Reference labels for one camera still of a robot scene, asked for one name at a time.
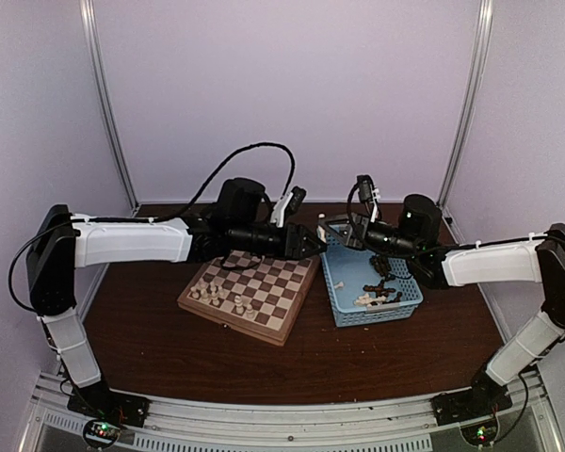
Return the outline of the white queen chess piece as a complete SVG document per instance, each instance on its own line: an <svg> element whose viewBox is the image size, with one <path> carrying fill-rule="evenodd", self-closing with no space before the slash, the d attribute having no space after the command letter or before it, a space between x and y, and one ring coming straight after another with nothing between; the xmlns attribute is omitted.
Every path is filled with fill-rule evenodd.
<svg viewBox="0 0 565 452"><path fill-rule="evenodd" d="M234 307L235 307L235 311L239 314L242 315L245 312L245 307L244 307L244 303L243 303L243 299L241 296L236 295L234 297Z"/></svg>

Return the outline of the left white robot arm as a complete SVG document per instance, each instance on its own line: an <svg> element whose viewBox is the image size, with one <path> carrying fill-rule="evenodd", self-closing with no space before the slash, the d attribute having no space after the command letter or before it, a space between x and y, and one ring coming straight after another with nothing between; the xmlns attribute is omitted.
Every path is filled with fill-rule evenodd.
<svg viewBox="0 0 565 452"><path fill-rule="evenodd" d="M66 204L51 206L27 246L29 301L73 384L82 388L81 404L97 418L117 408L115 395L100 384L102 370L79 315L77 272L138 262L205 263L234 251L291 261L314 257L325 242L290 219L304 196L294 187L260 219L264 186L236 177L224 182L215 202L163 217L93 217Z"/></svg>

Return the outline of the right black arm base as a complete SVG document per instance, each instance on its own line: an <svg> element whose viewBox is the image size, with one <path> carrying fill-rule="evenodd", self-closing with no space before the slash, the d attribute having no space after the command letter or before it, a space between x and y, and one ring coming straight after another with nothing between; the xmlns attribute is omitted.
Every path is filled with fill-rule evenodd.
<svg viewBox="0 0 565 452"><path fill-rule="evenodd" d="M513 406L507 385L496 383L483 367L467 389L438 394L430 402L438 426L492 415L496 409L502 411Z"/></svg>

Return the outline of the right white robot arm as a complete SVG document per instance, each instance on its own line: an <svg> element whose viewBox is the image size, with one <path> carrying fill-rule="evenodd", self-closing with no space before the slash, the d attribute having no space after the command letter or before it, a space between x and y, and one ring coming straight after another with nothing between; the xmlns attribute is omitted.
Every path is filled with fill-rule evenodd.
<svg viewBox="0 0 565 452"><path fill-rule="evenodd" d="M499 401L499 387L565 340L565 224L557 222L544 232L520 238L444 245L439 240L443 213L430 198L407 196L395 225L381 219L374 197L365 201L365 214L348 205L340 216L320 217L319 227L354 250L404 260L426 288L477 285L494 301L527 303L523 325L483 365L474 388L464 395L470 414L485 414ZM508 295L500 296L494 286L508 289Z"/></svg>

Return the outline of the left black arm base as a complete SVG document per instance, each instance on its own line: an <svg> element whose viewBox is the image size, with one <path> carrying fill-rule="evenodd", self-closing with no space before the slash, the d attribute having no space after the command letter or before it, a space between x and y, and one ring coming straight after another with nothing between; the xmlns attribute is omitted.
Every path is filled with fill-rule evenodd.
<svg viewBox="0 0 565 452"><path fill-rule="evenodd" d="M79 387L72 383L72 394L67 408L86 416L104 420L115 426L142 428L150 408L150 400L140 395L129 395L110 389L106 380Z"/></svg>

